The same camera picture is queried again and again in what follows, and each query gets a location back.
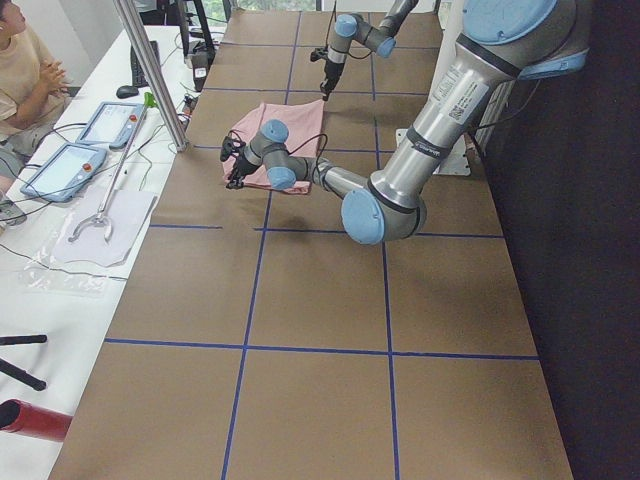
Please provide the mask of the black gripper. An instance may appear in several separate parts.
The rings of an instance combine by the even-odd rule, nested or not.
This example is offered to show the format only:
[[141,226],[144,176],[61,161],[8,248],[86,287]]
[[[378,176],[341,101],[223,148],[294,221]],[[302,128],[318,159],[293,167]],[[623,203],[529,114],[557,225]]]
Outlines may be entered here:
[[245,176],[251,175],[255,171],[256,165],[251,163],[243,153],[239,153],[236,156],[225,188],[230,190],[242,189],[244,187]]
[[343,63],[336,63],[329,59],[325,61],[324,74],[325,78],[320,84],[320,91],[322,93],[322,100],[328,101],[330,95],[340,80],[342,72],[344,70]]

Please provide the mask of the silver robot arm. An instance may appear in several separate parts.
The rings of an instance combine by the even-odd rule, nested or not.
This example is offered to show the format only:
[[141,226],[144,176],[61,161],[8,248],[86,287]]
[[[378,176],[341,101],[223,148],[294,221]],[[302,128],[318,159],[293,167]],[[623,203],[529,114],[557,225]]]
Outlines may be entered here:
[[323,47],[315,48],[310,61],[324,62],[324,78],[319,89],[322,100],[327,102],[343,74],[351,45],[356,42],[369,53],[388,58],[396,46],[396,35],[404,20],[418,5],[417,1],[395,1],[378,26],[371,25],[359,13],[337,14],[337,2],[333,9]]
[[249,141],[224,139],[227,186],[240,189],[265,168],[275,190],[309,181],[339,196],[343,227],[358,243],[408,238],[426,220],[424,185],[500,84],[584,66],[591,14],[589,1],[467,1],[454,58],[383,169],[364,178],[322,157],[295,156],[286,125],[268,120]]

